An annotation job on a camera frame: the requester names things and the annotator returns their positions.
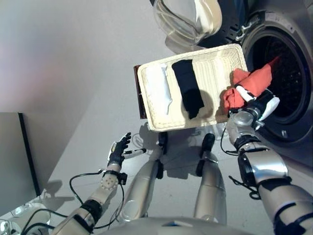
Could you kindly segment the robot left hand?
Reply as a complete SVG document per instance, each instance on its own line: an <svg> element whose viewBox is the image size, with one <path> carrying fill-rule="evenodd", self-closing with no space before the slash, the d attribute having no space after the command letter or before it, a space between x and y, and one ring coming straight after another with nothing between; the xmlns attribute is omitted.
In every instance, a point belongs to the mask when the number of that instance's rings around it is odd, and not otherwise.
<svg viewBox="0 0 313 235"><path fill-rule="evenodd" d="M113 142L108 154L107 166L116 164L119 167L122 167L122 163L125 159L134 158L147 152L146 148L127 150L131 142L131 138L131 132L128 132L123 135L119 141Z"/></svg>

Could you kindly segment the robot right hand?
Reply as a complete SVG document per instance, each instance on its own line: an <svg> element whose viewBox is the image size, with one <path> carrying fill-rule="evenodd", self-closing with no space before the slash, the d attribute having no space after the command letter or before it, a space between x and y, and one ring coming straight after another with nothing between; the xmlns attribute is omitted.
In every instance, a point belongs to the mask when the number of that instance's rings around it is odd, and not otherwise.
<svg viewBox="0 0 313 235"><path fill-rule="evenodd" d="M242 108L245 111L255 110L257 112L257 120L263 121L271 115L280 103L280 99L275 96L269 89L265 89L259 96L253 95L244 87L237 85L235 89L246 102Z"/></svg>

